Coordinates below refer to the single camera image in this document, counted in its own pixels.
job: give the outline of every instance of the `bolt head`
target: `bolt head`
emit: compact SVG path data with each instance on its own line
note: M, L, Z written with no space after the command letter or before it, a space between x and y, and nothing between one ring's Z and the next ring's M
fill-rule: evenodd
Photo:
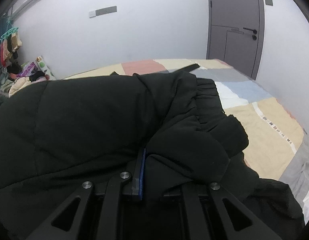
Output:
M211 182L210 188L212 188L213 190L218 190L220 188L220 184L217 182Z
M128 172L128 171L121 172L121 173L120 173L120 177L121 177L122 179L127 179L127 178L130 177L130 172Z
M82 183L83 188L91 188L92 187L92 182L91 181L85 181Z

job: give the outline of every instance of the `gray door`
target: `gray door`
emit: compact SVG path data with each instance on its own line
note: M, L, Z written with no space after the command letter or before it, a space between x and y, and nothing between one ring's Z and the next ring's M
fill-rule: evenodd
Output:
M251 77L255 64L258 68L260 63L260 59L256 60L259 42L259 0L211 0L210 6L208 58L223 60Z

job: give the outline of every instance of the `triangular cutout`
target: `triangular cutout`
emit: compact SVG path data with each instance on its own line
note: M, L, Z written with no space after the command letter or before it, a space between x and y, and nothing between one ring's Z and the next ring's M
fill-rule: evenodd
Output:
M241 231L252 225L252 221L243 214L229 199L222 200L235 231Z
M77 197L52 221L51 225L68 232L72 226L79 204L80 198Z

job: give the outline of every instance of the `bed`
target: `bed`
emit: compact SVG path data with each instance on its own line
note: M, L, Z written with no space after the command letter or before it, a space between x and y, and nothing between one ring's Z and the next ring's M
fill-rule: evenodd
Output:
M222 107L233 114L248 134L245 162L261 178L290 185L293 195L309 220L309 137L267 91L244 74L217 59L156 59L106 66L65 79L133 73L169 73L197 63L191 71L199 78L213 79Z

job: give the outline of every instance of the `black puffer jacket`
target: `black puffer jacket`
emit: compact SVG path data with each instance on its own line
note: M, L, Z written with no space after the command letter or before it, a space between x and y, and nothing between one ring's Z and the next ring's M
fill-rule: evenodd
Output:
M41 82L12 96L0 107L0 223L26 238L78 185L123 171L144 143L148 201L189 180L216 181L266 224L285 217L295 234L303 227L291 191L263 185L243 162L248 137L224 114L214 82L186 72ZM268 190L277 198L259 203ZM258 213L276 203L286 209ZM284 223L269 226L293 239Z

